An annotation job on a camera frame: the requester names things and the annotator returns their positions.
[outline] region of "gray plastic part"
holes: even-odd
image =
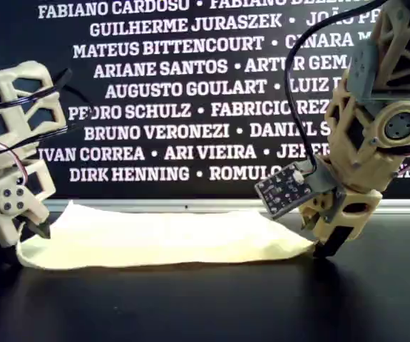
[[[379,50],[373,41],[368,39],[355,46],[347,79],[347,90],[357,101],[371,99],[378,65]]]
[[[385,135],[392,140],[401,140],[410,136],[410,113],[398,113],[384,128]]]
[[[331,222],[336,214],[338,213],[339,208],[341,207],[342,203],[346,199],[346,192],[344,189],[339,186],[336,191],[333,192],[333,205],[330,209],[324,210],[321,212],[321,216],[323,217],[325,222]]]

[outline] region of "yellow cloth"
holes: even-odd
[[[63,270],[279,260],[311,246],[256,211],[128,214],[70,202],[51,225],[50,240],[32,237],[16,253],[24,266]]]

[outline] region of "black table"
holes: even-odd
[[[410,215],[331,260],[0,273],[0,341],[410,342]]]

